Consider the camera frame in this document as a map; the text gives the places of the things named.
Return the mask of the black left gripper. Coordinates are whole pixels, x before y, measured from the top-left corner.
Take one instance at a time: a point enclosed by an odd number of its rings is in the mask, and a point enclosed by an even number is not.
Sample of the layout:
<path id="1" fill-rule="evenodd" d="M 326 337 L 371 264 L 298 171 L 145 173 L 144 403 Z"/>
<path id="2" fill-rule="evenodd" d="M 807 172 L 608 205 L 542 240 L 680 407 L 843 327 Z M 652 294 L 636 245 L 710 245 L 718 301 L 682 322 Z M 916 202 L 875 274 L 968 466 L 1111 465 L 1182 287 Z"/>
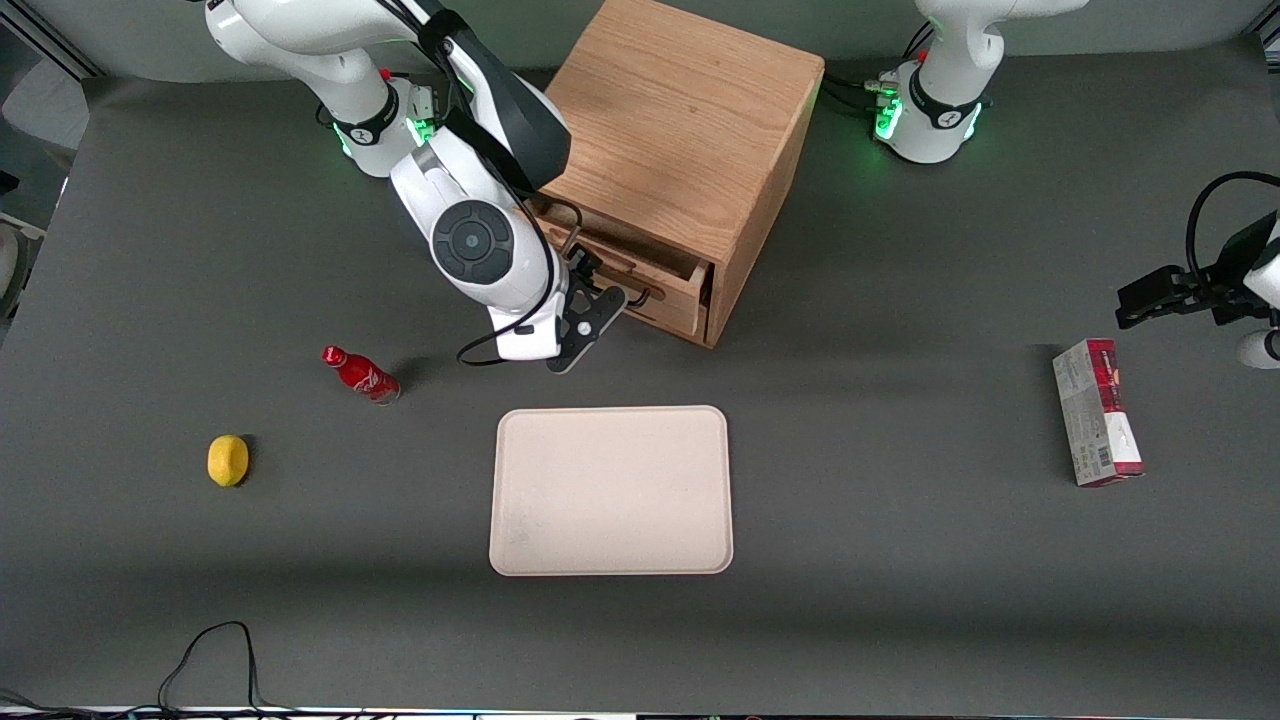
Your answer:
<path id="1" fill-rule="evenodd" d="M 1197 292 L 1215 325 L 1247 318 L 1276 320 L 1277 213 L 1271 211 L 1233 234 L 1208 265 L 1201 264 L 1192 240 L 1189 268 L 1190 272 L 1165 265 L 1149 274 L 1151 284 L 1130 283 L 1120 288 L 1117 328 L 1128 331 L 1155 318 L 1192 314 Z"/>

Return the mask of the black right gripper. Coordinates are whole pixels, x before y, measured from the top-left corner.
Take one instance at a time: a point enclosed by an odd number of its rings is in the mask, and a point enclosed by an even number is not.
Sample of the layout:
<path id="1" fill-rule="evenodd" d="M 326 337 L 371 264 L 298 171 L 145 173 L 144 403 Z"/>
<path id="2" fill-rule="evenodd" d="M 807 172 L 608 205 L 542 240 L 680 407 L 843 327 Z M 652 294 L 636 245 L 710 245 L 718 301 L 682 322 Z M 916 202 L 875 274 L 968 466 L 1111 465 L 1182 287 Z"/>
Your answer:
<path id="1" fill-rule="evenodd" d="M 602 260 L 590 249 L 571 238 L 562 243 L 561 254 L 564 263 L 557 263 L 556 293 L 563 296 L 567 304 L 571 304 L 579 293 L 593 302 L 604 292 L 595 279 Z"/>

